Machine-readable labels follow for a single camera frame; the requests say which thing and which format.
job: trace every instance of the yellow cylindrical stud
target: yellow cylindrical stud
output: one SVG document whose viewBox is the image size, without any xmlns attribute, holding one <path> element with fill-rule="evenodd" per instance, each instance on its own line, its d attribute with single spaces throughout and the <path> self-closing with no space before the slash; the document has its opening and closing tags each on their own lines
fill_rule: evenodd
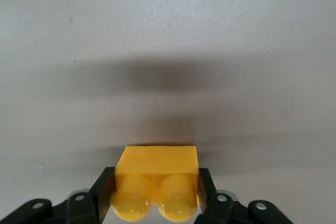
<svg viewBox="0 0 336 224">
<path fill-rule="evenodd" d="M 185 175 L 172 175 L 162 181 L 158 198 L 159 212 L 172 222 L 190 219 L 197 211 L 196 191 Z"/>
<path fill-rule="evenodd" d="M 124 221 L 138 221 L 151 211 L 153 186 L 144 176 L 125 176 L 112 200 L 115 214 Z"/>
</svg>

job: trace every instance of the yellow block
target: yellow block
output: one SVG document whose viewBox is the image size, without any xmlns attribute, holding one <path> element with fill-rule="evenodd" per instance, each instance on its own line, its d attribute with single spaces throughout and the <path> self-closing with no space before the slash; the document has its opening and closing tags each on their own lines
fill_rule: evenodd
<svg viewBox="0 0 336 224">
<path fill-rule="evenodd" d="M 197 210 L 195 146 L 128 146 L 115 169 L 114 212 L 125 221 L 147 216 L 152 205 L 168 220 L 183 222 Z"/>
</svg>

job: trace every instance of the screw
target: screw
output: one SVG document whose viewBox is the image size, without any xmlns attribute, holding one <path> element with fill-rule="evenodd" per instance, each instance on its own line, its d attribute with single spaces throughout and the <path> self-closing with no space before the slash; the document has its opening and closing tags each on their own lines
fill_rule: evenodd
<svg viewBox="0 0 336 224">
<path fill-rule="evenodd" d="M 256 203 L 256 207 L 259 209 L 259 210 L 266 210 L 267 207 L 265 206 L 265 204 L 261 203 L 261 202 L 258 202 Z"/>
<path fill-rule="evenodd" d="M 84 199 L 84 196 L 83 196 L 83 195 L 79 195 L 79 196 L 77 196 L 77 197 L 75 198 L 75 201 L 80 201 L 80 200 L 82 200 L 82 199 Z"/>
<path fill-rule="evenodd" d="M 37 209 L 37 208 L 40 208 L 43 206 L 43 203 L 42 202 L 39 202 L 39 203 L 36 203 L 32 206 L 33 209 Z"/>
<path fill-rule="evenodd" d="M 223 195 L 223 194 L 219 194 L 219 195 L 217 196 L 217 199 L 218 199 L 219 201 L 221 201 L 221 202 L 225 202 L 225 201 L 227 201 L 227 198 L 226 198 L 225 195 Z"/>
</svg>

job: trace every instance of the metal bolt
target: metal bolt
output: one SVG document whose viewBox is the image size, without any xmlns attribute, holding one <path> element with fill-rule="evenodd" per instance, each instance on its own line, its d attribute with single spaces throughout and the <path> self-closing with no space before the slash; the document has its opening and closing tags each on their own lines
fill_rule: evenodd
<svg viewBox="0 0 336 224">
<path fill-rule="evenodd" d="M 267 207 L 265 206 L 265 204 L 261 203 L 261 202 L 258 202 L 256 203 L 256 207 L 259 209 L 259 210 L 266 210 Z"/>
<path fill-rule="evenodd" d="M 225 201 L 227 201 L 227 198 L 226 198 L 225 195 L 223 195 L 223 194 L 219 194 L 219 195 L 217 196 L 217 199 L 218 199 L 219 201 L 221 201 L 221 202 L 225 202 Z"/>
<path fill-rule="evenodd" d="M 40 208 L 43 206 L 43 203 L 42 202 L 39 202 L 39 203 L 36 203 L 32 206 L 33 209 L 37 209 L 37 208 Z"/>
<path fill-rule="evenodd" d="M 79 196 L 77 196 L 77 197 L 75 198 L 75 201 L 80 201 L 80 200 L 82 200 L 82 199 L 84 199 L 84 196 L 83 196 L 83 195 L 79 195 Z"/>
</svg>

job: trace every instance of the yellow lego brick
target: yellow lego brick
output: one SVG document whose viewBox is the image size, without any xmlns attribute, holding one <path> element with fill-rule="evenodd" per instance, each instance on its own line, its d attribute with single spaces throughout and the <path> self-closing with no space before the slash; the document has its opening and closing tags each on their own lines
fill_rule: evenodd
<svg viewBox="0 0 336 224">
<path fill-rule="evenodd" d="M 126 221 L 138 221 L 152 205 L 168 220 L 182 222 L 197 210 L 195 146 L 128 146 L 115 169 L 112 206 Z"/>
</svg>

